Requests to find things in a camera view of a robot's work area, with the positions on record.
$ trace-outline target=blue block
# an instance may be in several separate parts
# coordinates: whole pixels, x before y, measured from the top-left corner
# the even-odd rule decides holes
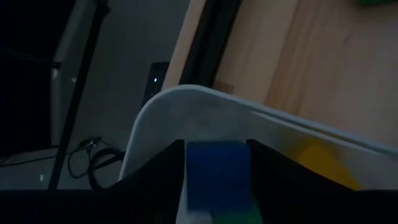
[[[241,142],[187,144],[187,205],[191,211],[251,209],[250,147]]]

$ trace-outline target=floor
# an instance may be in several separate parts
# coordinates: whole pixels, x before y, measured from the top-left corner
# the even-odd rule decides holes
[[[89,136],[102,136],[110,145],[124,151],[141,108],[149,68],[152,62],[170,61],[189,0],[110,0],[98,37],[85,90],[80,102],[69,151]],[[64,70],[53,72],[53,135],[55,142],[63,126],[68,101],[73,90],[87,25],[93,7],[77,12],[84,26],[77,25],[77,38],[71,40],[74,50],[56,57],[69,57]],[[55,155],[56,149],[21,154],[7,162],[20,162]],[[87,155],[74,157],[76,171],[87,166]],[[0,169],[0,189],[46,189],[54,160]],[[103,186],[118,179],[121,162],[99,170],[96,174]],[[59,189],[90,189],[86,177],[75,180],[62,170]]]

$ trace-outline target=plastic container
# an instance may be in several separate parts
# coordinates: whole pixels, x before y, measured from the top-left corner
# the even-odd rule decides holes
[[[256,139],[281,153],[317,139],[338,155],[363,189],[398,189],[398,149],[196,85],[170,88],[145,104],[132,128],[119,178],[176,139]]]

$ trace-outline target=black pole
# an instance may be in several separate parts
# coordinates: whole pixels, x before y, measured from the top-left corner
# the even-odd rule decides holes
[[[90,33],[86,42],[83,58],[81,60],[79,73],[76,80],[75,89],[73,91],[72,99],[69,105],[67,118],[62,131],[60,146],[55,157],[54,167],[51,173],[49,183],[49,190],[56,190],[60,180],[60,175],[63,167],[63,161],[68,150],[70,136],[72,135],[73,126],[75,125],[76,114],[80,104],[81,96],[86,83],[86,78],[91,65],[91,59],[95,51],[95,45],[100,32],[101,24],[104,17],[109,12],[107,5],[108,1],[97,1],[97,8],[95,10],[93,22],[91,23]]]

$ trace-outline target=wooden surface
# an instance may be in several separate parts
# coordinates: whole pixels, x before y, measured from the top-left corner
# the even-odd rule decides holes
[[[203,4],[186,20],[197,25]],[[168,73],[177,83],[193,37],[185,29]],[[243,0],[214,88],[398,146],[397,84],[398,3]]]

